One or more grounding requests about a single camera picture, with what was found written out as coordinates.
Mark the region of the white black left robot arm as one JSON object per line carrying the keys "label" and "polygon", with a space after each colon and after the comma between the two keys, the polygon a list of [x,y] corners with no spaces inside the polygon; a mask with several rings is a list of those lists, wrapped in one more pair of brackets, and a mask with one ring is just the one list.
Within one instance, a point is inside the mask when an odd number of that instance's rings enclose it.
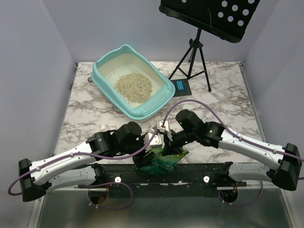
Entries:
{"label": "white black left robot arm", "polygon": [[40,161],[19,161],[19,183],[23,202],[47,192],[73,185],[102,187],[106,181],[99,160],[123,160],[146,152],[157,134],[142,135],[139,124],[129,122],[117,130],[97,132],[73,149]]}

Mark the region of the clear plastic scoop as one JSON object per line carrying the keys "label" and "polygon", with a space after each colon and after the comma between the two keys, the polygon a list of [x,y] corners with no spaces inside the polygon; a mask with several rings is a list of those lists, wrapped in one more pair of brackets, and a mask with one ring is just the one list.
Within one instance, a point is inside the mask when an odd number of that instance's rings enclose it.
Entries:
{"label": "clear plastic scoop", "polygon": [[213,113],[210,112],[209,110],[206,110],[203,113],[203,118],[205,118],[205,119],[212,119],[213,118]]}

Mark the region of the green litter bag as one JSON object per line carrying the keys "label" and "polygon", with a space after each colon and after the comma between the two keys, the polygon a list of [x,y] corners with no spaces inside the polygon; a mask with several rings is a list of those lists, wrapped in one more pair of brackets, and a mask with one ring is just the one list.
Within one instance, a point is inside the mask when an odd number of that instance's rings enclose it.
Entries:
{"label": "green litter bag", "polygon": [[188,150],[166,156],[163,156],[162,152],[163,148],[149,150],[140,162],[135,163],[136,173],[155,177],[170,174],[175,171],[177,163],[189,154]]}

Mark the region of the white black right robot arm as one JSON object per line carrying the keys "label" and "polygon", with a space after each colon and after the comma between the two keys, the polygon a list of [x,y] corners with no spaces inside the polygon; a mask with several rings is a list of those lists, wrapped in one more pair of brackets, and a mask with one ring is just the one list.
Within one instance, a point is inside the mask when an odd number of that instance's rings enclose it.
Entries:
{"label": "white black right robot arm", "polygon": [[205,147],[233,151],[254,159],[249,163],[232,163],[228,170],[219,173],[224,186],[235,181],[268,181],[277,187],[295,191],[302,163],[298,148],[268,144],[243,136],[217,122],[203,122],[193,111],[184,109],[176,115],[182,131],[172,135],[172,144],[182,147],[197,142]]}

